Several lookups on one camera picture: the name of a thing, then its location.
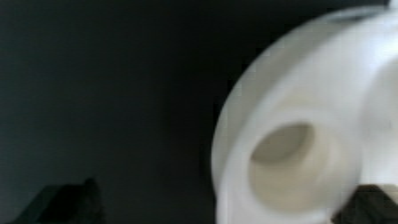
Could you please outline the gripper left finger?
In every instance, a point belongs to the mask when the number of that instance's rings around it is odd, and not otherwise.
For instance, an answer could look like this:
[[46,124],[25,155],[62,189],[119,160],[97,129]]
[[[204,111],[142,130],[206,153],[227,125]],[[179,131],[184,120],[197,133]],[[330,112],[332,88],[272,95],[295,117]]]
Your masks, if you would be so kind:
[[96,179],[87,178],[80,184],[48,185],[10,224],[105,224]]

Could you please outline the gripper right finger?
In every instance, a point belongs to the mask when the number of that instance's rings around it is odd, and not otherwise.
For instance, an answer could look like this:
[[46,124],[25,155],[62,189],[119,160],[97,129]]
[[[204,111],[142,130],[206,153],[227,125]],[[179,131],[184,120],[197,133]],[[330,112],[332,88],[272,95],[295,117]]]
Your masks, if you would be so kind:
[[398,224],[398,185],[360,185],[330,222],[332,224]]

